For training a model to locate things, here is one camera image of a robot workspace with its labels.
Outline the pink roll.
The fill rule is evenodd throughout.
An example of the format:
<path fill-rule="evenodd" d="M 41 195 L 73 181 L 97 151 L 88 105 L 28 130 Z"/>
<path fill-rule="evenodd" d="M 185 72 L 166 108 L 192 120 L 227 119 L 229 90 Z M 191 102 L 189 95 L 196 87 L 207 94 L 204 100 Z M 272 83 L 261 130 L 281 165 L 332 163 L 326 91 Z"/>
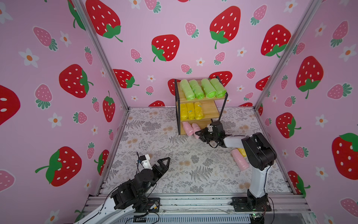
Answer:
<path fill-rule="evenodd" d="M 194 134 L 194 129 L 189 122 L 183 122 L 182 125 L 187 136 L 191 136 Z"/>
<path fill-rule="evenodd" d="M 238 149 L 233 149 L 231 151 L 231 155 L 240 171 L 245 171 L 249 168 L 249 164 L 246 162 L 245 158 L 242 156 Z"/>
<path fill-rule="evenodd" d="M 201 130 L 201 128 L 199 127 L 198 124 L 196 123 L 193 123 L 192 124 L 192 128 L 193 128 L 193 136 L 196 138 L 196 139 L 199 139 L 199 136 L 196 134 L 196 132 L 199 132 Z"/>

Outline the yellow roll with teal label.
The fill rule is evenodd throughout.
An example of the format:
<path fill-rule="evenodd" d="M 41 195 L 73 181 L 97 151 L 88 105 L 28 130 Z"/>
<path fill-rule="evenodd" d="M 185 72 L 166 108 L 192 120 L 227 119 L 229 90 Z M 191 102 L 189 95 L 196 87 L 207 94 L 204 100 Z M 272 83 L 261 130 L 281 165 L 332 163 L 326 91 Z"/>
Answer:
<path fill-rule="evenodd" d="M 196 120 L 203 119 L 204 113 L 203 113 L 203 109 L 202 109 L 202 104 L 200 102 L 195 102 L 194 109 L 195 109 L 195 119 Z"/>

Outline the light green roll with label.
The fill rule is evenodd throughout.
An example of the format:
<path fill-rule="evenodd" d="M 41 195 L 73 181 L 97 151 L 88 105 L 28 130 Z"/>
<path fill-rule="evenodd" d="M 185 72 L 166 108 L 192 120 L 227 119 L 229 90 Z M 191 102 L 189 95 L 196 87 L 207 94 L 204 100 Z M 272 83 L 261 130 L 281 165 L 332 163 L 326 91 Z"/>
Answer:
<path fill-rule="evenodd" d="M 197 99 L 203 99 L 205 97 L 202 87 L 199 85 L 197 80 L 190 80 L 189 84 Z"/>

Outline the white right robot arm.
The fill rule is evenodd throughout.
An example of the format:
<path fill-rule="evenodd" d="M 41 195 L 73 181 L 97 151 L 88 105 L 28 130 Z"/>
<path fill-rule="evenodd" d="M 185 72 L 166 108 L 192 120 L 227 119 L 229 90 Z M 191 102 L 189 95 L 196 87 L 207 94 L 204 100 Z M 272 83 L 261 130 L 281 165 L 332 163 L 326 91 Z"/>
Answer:
<path fill-rule="evenodd" d="M 249 210 L 266 204 L 266 182 L 268 172 L 277 159 L 277 153 L 260 132 L 252 135 L 229 135 L 226 134 L 220 121 L 214 121 L 206 128 L 196 131 L 202 142 L 210 144 L 214 141 L 217 146 L 227 148 L 242 148 L 245 150 L 247 159 L 252 167 L 251 185 L 247 192 L 247 206 Z"/>

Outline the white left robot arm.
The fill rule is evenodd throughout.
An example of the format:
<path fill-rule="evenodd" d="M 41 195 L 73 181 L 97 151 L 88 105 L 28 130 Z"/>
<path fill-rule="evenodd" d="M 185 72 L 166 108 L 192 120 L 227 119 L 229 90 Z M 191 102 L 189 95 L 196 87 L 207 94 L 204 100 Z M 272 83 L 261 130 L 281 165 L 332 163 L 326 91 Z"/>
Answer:
<path fill-rule="evenodd" d="M 157 214 L 160 199 L 150 198 L 147 192 L 157 186 L 158 180 L 169 170 L 170 157 L 150 164 L 150 156 L 137 159 L 137 171 L 130 179 L 112 190 L 104 203 L 93 212 L 76 221 L 77 224 L 114 224 L 121 218 L 138 213 L 133 219 L 143 218 L 149 213 Z"/>

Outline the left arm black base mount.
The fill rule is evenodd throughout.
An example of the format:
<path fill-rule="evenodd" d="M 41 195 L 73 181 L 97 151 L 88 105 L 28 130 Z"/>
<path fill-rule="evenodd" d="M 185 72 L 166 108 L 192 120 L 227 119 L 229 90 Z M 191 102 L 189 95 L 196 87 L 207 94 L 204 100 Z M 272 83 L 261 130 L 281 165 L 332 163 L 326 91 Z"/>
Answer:
<path fill-rule="evenodd" d="M 147 197 L 144 196 L 139 199 L 133 206 L 135 209 L 135 218 L 143 218 L 149 213 L 158 213 L 160 208 L 159 197 Z"/>

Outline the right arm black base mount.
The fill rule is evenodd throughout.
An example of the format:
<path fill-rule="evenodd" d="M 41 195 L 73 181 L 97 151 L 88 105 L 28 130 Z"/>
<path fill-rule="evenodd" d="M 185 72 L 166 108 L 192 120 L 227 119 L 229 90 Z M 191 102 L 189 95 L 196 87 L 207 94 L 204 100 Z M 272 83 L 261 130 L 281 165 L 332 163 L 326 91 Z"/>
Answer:
<path fill-rule="evenodd" d="M 246 197 L 232 197 L 230 205 L 235 212 L 250 212 L 252 224 L 264 224 L 266 213 L 272 211 L 267 193 L 262 197 L 255 197 L 249 190 Z"/>

